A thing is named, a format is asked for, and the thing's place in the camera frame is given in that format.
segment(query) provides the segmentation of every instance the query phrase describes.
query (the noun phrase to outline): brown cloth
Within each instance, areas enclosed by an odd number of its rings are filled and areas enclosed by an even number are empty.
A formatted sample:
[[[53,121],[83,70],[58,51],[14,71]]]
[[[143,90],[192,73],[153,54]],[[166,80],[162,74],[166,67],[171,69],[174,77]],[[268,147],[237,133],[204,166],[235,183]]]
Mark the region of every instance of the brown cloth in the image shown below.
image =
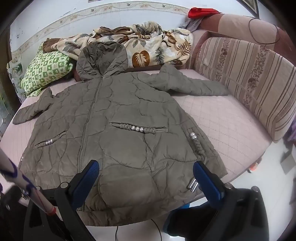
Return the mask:
[[[59,42],[60,40],[61,40],[60,38],[55,38],[55,39],[47,38],[46,41],[44,41],[43,46],[42,46],[43,53],[49,53],[52,51],[56,51],[56,49],[52,49],[51,46],[53,44]]]

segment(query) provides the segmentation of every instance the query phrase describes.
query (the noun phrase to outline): quilted stitching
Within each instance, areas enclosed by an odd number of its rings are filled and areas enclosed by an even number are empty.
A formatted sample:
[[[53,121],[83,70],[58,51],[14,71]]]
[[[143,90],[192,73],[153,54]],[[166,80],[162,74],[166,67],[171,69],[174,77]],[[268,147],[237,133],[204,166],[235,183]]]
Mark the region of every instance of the quilted stitching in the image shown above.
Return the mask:
[[[229,182],[254,163],[271,143],[261,123],[233,96],[174,96],[219,153]]]

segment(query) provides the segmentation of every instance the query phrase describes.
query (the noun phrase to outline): sofa backrest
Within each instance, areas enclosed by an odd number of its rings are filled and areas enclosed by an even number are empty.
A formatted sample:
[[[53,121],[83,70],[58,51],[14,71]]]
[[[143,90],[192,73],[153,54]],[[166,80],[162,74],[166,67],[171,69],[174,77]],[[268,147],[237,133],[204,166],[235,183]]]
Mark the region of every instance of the sofa backrest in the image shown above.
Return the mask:
[[[271,23],[260,19],[251,19],[247,16],[220,13],[204,18],[199,29],[219,33],[228,38],[245,40],[262,47],[265,44],[260,43],[272,43],[278,40],[275,44],[266,45],[266,48],[296,65],[296,48],[288,34]]]
[[[224,84],[274,142],[287,132],[296,114],[296,68],[284,57],[254,43],[214,37],[202,44],[195,71]]]

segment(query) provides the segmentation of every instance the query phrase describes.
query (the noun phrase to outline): puffer jacket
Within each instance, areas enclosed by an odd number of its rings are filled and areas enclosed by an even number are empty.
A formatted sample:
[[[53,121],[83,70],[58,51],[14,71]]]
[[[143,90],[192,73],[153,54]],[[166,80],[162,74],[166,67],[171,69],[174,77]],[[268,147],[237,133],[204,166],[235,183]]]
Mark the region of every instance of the puffer jacket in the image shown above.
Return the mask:
[[[90,160],[99,162],[79,211],[86,225],[140,222],[190,202],[198,194],[186,188],[196,160],[219,177],[227,174],[207,136],[167,93],[227,95],[224,86],[188,78],[169,64],[152,75],[124,73],[127,67],[122,45],[91,43],[77,62],[82,82],[56,96],[45,90],[13,119],[18,124],[40,114],[20,162],[35,185],[55,188]]]

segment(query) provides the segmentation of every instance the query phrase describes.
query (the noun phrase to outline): pink bed sheet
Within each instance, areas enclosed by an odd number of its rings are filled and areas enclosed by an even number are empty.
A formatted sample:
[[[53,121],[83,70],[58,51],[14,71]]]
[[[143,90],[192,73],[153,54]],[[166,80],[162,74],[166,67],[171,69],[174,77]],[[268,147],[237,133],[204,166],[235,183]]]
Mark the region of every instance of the pink bed sheet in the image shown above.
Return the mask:
[[[76,81],[72,78],[68,81],[56,81],[49,87],[55,95],[74,84],[76,84]],[[39,99],[40,95],[37,97],[27,98],[21,105],[20,109],[35,103]],[[18,166],[20,158],[27,147],[35,122],[36,118],[19,125],[14,125],[11,121],[2,137],[0,148],[16,166]],[[8,183],[2,175],[0,175],[0,183],[3,186],[4,193],[12,185],[12,183]]]

